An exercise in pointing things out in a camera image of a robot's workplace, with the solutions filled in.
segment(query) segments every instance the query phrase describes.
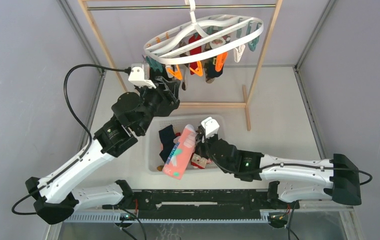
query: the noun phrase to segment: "gray wall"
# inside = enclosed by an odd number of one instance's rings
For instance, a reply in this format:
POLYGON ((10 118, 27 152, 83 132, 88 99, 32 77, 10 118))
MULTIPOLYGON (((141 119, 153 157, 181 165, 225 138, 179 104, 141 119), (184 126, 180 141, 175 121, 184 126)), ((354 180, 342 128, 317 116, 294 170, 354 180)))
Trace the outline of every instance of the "gray wall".
MULTIPOLYGON (((83 131, 67 110, 63 78, 89 61, 56 1, 0 0, 0 240, 43 237, 44 221, 10 209, 27 194, 27 178, 49 174, 77 151, 83 131)), ((94 69, 72 75, 71 102, 84 119, 97 80, 94 69)), ((18 210, 32 211, 32 203, 18 210)))
POLYGON ((380 3, 338 1, 301 74, 328 157, 343 153, 374 176, 356 211, 365 238, 380 239, 380 3))

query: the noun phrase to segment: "white clothespin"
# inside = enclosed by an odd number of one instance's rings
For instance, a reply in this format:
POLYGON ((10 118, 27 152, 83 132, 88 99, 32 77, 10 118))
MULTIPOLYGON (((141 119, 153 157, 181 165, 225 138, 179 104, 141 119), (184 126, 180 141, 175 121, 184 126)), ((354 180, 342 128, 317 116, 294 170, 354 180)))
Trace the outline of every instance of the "white clothespin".
POLYGON ((240 45, 236 48, 234 48, 234 61, 238 63, 241 59, 241 56, 243 56, 244 49, 246 48, 246 45, 240 45))
POLYGON ((165 65, 165 69, 166 69, 166 73, 167 73, 168 77, 169 77, 170 79, 173 78, 174 76, 172 75, 172 73, 170 73, 170 71, 173 72, 173 70, 172 70, 172 66, 171 66, 170 64, 166 64, 166 65, 165 65))

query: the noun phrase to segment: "navy cloth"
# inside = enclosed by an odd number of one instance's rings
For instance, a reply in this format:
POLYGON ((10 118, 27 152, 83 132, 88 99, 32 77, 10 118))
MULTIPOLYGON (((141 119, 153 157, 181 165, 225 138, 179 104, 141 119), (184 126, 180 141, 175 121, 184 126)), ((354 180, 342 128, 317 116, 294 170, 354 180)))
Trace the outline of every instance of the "navy cloth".
POLYGON ((174 139, 176 138, 174 133, 174 128, 172 125, 165 127, 159 131, 160 142, 163 145, 163 150, 160 152, 159 156, 162 158, 163 162, 166 163, 169 154, 171 154, 172 149, 175 146, 174 139))
POLYGON ((206 76, 210 79, 217 78, 222 75, 222 72, 224 68, 221 69, 221 71, 216 71, 215 70, 215 64, 216 64, 216 56, 209 59, 209 61, 206 63, 205 68, 206 68, 206 76))

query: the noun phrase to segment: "red sock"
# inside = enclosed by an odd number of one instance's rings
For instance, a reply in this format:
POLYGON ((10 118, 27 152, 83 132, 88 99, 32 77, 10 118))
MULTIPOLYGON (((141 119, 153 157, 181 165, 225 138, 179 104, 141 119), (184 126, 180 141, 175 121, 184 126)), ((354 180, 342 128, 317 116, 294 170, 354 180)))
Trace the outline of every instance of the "red sock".
MULTIPOLYGON (((197 36, 196 36, 196 34, 194 34, 192 37, 190 37, 190 39, 188 39, 188 43, 189 44, 193 43, 197 40, 200 40, 201 38, 202 37, 199 34, 197 34, 197 36)), ((196 54, 200 54, 200 53, 202 53, 202 46, 198 46, 198 47, 190 50, 190 55, 196 55, 196 54)), ((197 62, 190 63, 190 68, 192 68, 194 70, 197 69, 197 62)))

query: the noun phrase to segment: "clothes drying hanger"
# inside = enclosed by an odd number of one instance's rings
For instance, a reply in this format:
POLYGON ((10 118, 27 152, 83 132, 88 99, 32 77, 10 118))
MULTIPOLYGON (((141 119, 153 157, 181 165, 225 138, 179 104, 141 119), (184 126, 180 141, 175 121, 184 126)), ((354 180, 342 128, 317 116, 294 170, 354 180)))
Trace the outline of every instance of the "clothes drying hanger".
POLYGON ((219 14, 196 19, 194 13, 196 5, 194 0, 185 0, 185 3, 190 5, 191 21, 155 36, 144 45, 146 55, 161 64, 180 65, 212 58, 229 50, 240 48, 241 45, 251 42, 263 32, 263 21, 256 17, 219 14), (257 29, 244 37, 237 38, 221 47, 209 51, 179 57, 180 54, 205 45, 215 39, 237 33, 238 30, 241 30, 245 26, 249 25, 249 23, 256 24, 257 29), (211 32, 210 29, 213 26, 223 29, 210 35, 205 32, 204 29, 211 32), (198 33, 202 38, 185 46, 176 48, 182 39, 195 33, 198 33))

